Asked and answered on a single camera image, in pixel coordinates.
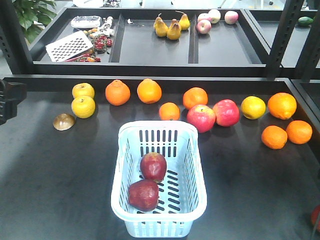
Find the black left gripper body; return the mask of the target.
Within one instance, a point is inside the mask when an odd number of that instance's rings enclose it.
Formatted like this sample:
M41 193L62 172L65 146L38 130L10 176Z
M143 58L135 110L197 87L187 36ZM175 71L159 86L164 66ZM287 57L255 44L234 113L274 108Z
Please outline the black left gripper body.
M17 116L18 104L27 97L27 85L0 80L0 124Z

